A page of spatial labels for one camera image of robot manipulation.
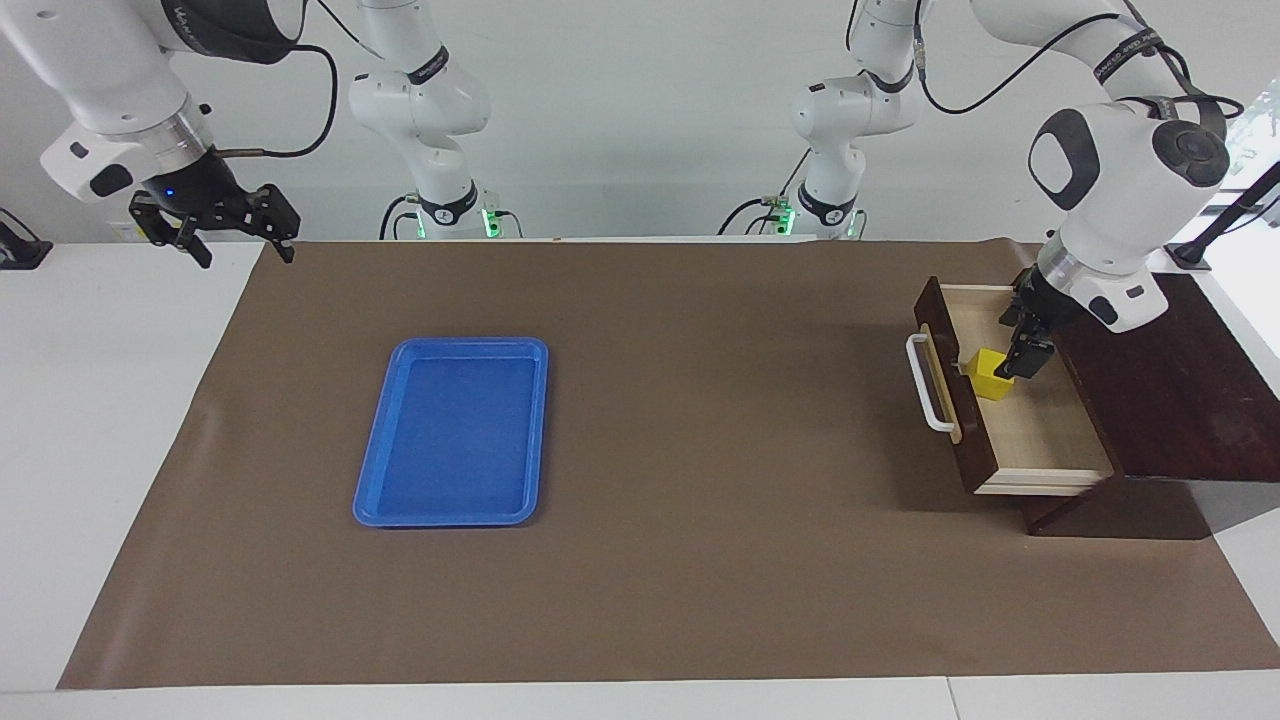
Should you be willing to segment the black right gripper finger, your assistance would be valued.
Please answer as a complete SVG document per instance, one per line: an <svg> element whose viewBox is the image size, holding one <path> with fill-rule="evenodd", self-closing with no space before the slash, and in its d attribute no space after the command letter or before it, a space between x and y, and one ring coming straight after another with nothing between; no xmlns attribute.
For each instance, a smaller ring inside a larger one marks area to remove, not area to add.
<svg viewBox="0 0 1280 720"><path fill-rule="evenodd" d="M198 218L166 210L151 193L133 192L128 211L141 234L156 247L174 247L202 269L212 265L212 254L198 237Z"/></svg>
<svg viewBox="0 0 1280 720"><path fill-rule="evenodd" d="M300 214L275 184L264 184L250 193L250 228L274 247L284 264L294 260L293 241L300 225Z"/></svg>

